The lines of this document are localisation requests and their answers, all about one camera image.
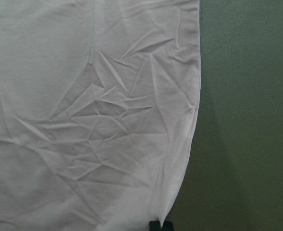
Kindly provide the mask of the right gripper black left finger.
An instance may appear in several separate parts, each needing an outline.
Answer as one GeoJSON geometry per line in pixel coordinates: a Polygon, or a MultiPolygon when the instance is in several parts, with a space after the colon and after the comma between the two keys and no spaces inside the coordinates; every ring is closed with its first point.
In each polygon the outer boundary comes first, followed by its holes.
{"type": "Polygon", "coordinates": [[[148,225],[149,231],[161,231],[160,222],[158,220],[150,221],[148,225]]]}

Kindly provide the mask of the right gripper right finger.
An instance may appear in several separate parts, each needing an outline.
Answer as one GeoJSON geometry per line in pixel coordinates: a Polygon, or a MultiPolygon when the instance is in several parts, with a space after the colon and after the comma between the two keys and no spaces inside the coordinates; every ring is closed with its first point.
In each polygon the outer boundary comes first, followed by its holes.
{"type": "Polygon", "coordinates": [[[164,221],[162,231],[173,231],[173,223],[171,221],[164,221]]]}

